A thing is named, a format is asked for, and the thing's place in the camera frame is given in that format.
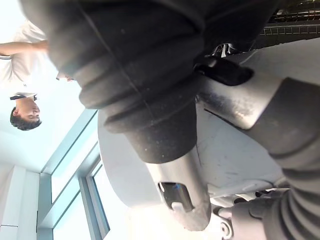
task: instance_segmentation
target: dark collar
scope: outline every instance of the dark collar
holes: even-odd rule
[[[11,96],[11,97],[10,97],[10,100],[17,100],[17,99],[24,99],[24,98],[26,98],[25,95],[15,94],[14,96]],[[34,101],[37,100],[37,95],[34,95],[34,96],[33,96],[33,100],[34,100]]]

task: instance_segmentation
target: white wall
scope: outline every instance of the white wall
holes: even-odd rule
[[[14,166],[0,196],[0,240],[36,240],[39,174]]]

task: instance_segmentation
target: metal grille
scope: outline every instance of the metal grille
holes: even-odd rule
[[[289,0],[270,19],[261,35],[320,34],[320,0]]]
[[[288,2],[272,16],[271,23],[320,20],[320,0]]]
[[[319,24],[266,26],[262,35],[320,34]]]

